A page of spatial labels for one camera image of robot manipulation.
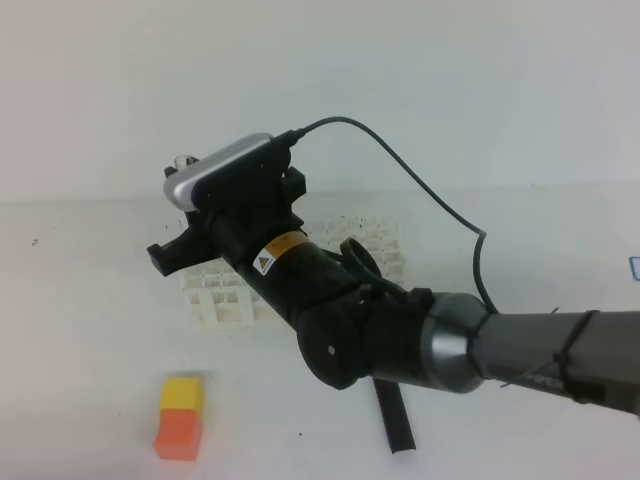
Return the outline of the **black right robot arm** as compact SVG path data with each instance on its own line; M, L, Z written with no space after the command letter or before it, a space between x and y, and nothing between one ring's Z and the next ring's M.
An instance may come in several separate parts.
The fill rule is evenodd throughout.
M332 254L293 213L303 175L285 147L165 171L186 231L149 255L163 275L225 260L296 332L304 361L342 390L358 379L468 393L486 380L639 410L636 312L500 314L467 293L405 290L354 240Z

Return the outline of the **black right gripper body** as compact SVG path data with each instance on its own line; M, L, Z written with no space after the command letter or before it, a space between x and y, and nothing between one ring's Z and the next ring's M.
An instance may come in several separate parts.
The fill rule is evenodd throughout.
M276 236L300 229L303 221L292 204L305 192L290 148L265 145L199 180L193 203L216 254L232 265L248 265Z

